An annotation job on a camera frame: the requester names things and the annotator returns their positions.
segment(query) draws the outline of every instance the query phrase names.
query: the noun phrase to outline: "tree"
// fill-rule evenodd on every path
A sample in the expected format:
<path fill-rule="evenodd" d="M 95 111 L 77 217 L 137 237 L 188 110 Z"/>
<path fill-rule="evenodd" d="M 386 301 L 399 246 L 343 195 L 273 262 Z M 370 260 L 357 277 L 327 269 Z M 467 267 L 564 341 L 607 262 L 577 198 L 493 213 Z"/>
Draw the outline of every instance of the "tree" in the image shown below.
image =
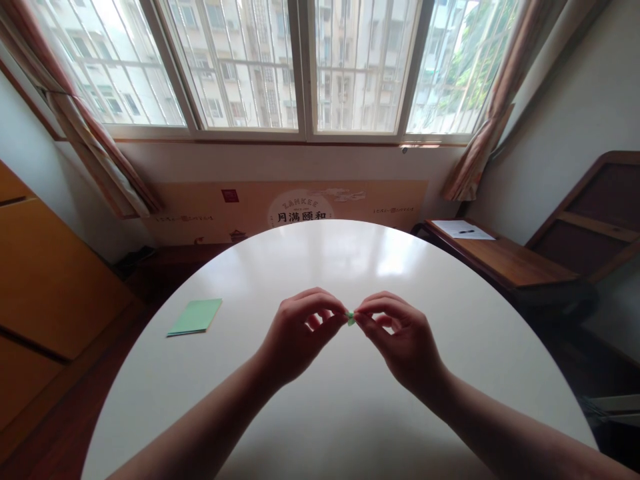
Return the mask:
<path fill-rule="evenodd" d="M 443 79 L 444 85 L 452 89 L 445 90 L 450 93 L 442 96 L 438 104 L 440 115 L 456 112 L 461 101 L 461 111 L 482 107 L 505 54 L 517 17 L 517 3 L 518 0 L 481 0 L 464 18 L 460 48 L 453 54 L 447 77 Z M 487 36 L 478 52 L 485 32 Z"/>

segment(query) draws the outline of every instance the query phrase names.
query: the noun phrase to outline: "white paper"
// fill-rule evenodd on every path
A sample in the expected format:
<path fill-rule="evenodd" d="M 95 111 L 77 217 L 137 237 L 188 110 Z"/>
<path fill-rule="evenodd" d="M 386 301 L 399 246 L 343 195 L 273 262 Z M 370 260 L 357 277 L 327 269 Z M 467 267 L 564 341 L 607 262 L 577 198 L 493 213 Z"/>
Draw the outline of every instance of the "white paper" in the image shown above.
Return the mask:
<path fill-rule="evenodd" d="M 433 220 L 451 238 L 466 238 L 469 240 L 495 240 L 488 233 L 464 220 Z"/>

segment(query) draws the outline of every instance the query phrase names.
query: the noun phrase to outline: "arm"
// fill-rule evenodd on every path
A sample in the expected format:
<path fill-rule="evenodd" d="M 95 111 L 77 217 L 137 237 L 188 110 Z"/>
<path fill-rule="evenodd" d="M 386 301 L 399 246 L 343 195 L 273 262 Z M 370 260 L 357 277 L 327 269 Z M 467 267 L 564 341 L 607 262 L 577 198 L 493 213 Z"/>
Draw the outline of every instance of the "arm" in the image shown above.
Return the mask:
<path fill-rule="evenodd" d="M 400 297 L 366 298 L 355 320 L 395 378 L 500 478 L 640 479 L 602 453 L 486 396 L 444 366 L 426 316 Z M 373 319 L 375 313 L 383 313 Z M 393 334 L 384 327 L 390 327 Z"/>
<path fill-rule="evenodd" d="M 262 407 L 347 322 L 346 312 L 318 288 L 284 300 L 258 352 L 110 478 L 214 477 Z"/>

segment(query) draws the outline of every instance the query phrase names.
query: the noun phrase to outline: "printed poster board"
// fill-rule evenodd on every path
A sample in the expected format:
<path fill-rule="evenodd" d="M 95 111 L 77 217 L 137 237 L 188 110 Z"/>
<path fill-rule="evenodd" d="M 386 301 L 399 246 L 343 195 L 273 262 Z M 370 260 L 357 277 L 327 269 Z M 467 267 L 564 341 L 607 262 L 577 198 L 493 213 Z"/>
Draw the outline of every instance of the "printed poster board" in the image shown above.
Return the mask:
<path fill-rule="evenodd" d="M 409 231 L 427 181 L 156 183 L 165 209 L 143 222 L 158 246 L 237 242 L 304 221 L 351 219 Z"/>

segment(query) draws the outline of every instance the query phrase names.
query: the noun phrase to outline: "tie-back curtain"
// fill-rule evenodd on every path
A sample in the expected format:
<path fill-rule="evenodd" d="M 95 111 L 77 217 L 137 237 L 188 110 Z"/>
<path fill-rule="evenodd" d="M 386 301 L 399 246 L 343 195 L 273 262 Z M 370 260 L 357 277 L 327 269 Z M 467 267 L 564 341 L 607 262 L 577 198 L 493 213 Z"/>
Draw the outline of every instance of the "tie-back curtain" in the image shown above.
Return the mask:
<path fill-rule="evenodd" d="M 28 0 L 0 3 L 0 39 L 33 84 L 44 93 L 67 140 L 116 215 L 127 219 L 157 213 L 159 202 L 78 96 Z"/>
<path fill-rule="evenodd" d="M 535 46 L 551 11 L 551 0 L 530 0 L 498 76 L 491 88 L 487 119 L 469 142 L 441 192 L 446 200 L 475 200 L 482 172 L 502 130 L 500 126 L 535 59 Z"/>

